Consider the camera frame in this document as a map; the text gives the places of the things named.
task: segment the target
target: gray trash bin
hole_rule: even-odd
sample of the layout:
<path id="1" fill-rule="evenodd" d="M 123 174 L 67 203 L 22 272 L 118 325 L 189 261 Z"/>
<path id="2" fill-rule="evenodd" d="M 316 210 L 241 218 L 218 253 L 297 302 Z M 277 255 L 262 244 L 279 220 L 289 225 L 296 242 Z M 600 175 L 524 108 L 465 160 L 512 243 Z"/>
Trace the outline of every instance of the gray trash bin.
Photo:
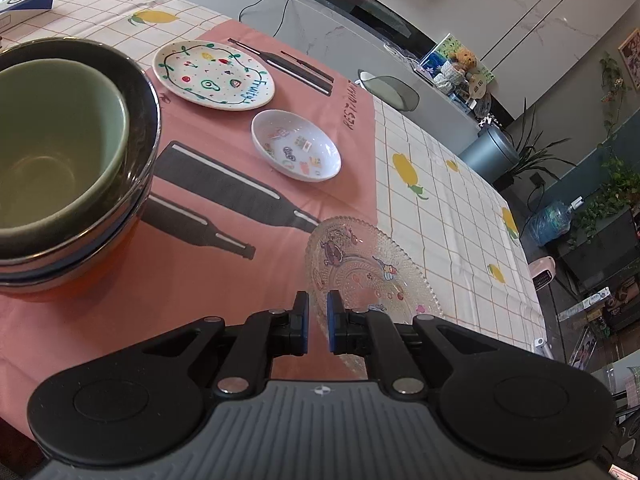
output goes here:
<path id="1" fill-rule="evenodd" d="M 489 184 L 520 161 L 509 139 L 494 124 L 485 125 L 480 136 L 460 154 L 460 158 Z"/>

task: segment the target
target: pink placemat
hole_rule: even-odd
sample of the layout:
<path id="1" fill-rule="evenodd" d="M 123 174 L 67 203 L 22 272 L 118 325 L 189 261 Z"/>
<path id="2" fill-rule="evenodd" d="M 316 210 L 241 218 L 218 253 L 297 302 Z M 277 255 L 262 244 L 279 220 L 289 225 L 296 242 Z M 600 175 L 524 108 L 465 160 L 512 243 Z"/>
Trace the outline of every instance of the pink placemat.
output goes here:
<path id="1" fill-rule="evenodd" d="M 276 95 L 266 107 L 222 112 L 188 103 L 167 92 L 152 76 L 162 97 L 160 149 L 174 141 L 199 153 L 208 164 L 224 166 L 263 184 L 308 216 L 350 215 L 376 224 L 374 108 L 372 98 L 343 76 L 301 52 L 238 22 L 226 22 L 203 39 L 234 38 L 259 50 L 285 50 L 329 73 L 331 97 L 269 68 Z M 306 184 L 272 170 L 258 156 L 250 123 L 259 111 L 295 112 L 322 128 L 342 155 L 333 180 Z M 304 253 L 308 232 L 273 226 L 239 214 L 157 176 L 152 192 L 208 219 L 219 231 L 255 248 L 252 259 L 210 246 L 194 246 L 141 222 L 127 256 L 88 293 L 67 301 L 27 303 L 0 297 L 0 417 L 31 436 L 26 404 L 34 388 L 50 375 L 166 332 L 203 316 L 242 323 L 252 312 L 290 308 L 306 288 Z M 314 317 L 309 354 L 276 359 L 273 376 L 343 379 L 350 372 L 328 352 Z"/>

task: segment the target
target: painted lemon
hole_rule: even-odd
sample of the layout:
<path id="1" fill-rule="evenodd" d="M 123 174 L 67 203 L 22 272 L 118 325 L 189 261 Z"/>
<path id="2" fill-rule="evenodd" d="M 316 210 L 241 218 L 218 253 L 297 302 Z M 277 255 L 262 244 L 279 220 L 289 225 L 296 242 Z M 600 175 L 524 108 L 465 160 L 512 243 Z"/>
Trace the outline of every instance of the painted lemon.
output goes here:
<path id="1" fill-rule="evenodd" d="M 411 162 L 409 162 L 409 160 L 401 153 L 394 153 L 392 160 L 398 175 L 400 175 L 402 181 L 407 184 L 407 187 L 413 191 L 418 198 L 428 200 L 428 197 L 422 196 L 424 189 L 421 186 L 418 186 L 418 174 L 415 173 Z"/>
<path id="2" fill-rule="evenodd" d="M 460 170 L 458 169 L 458 165 L 453 160 L 445 160 L 444 162 L 450 170 L 455 171 L 456 173 L 460 172 Z"/>
<path id="3" fill-rule="evenodd" d="M 136 23 L 171 23 L 178 18 L 164 10 L 137 10 L 129 18 L 129 23 L 135 25 Z"/>
<path id="4" fill-rule="evenodd" d="M 513 221 L 513 215 L 511 215 L 511 211 L 508 208 L 502 208 L 502 220 L 504 221 L 504 225 L 507 227 L 507 231 L 509 232 L 509 236 L 514 240 L 518 239 L 518 228 L 516 227 L 516 222 Z"/>
<path id="5" fill-rule="evenodd" d="M 502 271 L 497 265 L 489 264 L 486 266 L 486 268 L 489 269 L 489 274 L 491 274 L 496 280 L 498 280 L 500 283 L 505 283 Z"/>

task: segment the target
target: power outlet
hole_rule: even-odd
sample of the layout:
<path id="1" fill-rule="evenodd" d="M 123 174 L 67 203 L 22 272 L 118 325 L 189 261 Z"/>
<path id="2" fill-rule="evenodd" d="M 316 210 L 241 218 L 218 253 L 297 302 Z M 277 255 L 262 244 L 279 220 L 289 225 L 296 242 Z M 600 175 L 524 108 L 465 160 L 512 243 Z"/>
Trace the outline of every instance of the power outlet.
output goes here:
<path id="1" fill-rule="evenodd" d="M 539 188 L 545 185 L 545 179 L 542 178 L 542 176 L 538 172 L 531 175 L 529 177 L 529 180 L 532 181 L 533 185 L 536 186 L 536 188 Z"/>

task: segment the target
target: teddy bear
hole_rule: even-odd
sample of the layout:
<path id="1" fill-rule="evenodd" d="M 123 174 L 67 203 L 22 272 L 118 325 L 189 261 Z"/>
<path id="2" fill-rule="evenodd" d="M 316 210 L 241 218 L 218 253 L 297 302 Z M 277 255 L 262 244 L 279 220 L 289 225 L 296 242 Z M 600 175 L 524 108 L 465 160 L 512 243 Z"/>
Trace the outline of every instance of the teddy bear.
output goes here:
<path id="1" fill-rule="evenodd" d="M 466 73 L 477 65 L 476 55 L 467 47 L 461 46 L 450 54 L 449 59 L 440 68 L 440 73 L 433 78 L 433 83 L 443 94 L 450 94 L 453 89 L 466 82 Z"/>

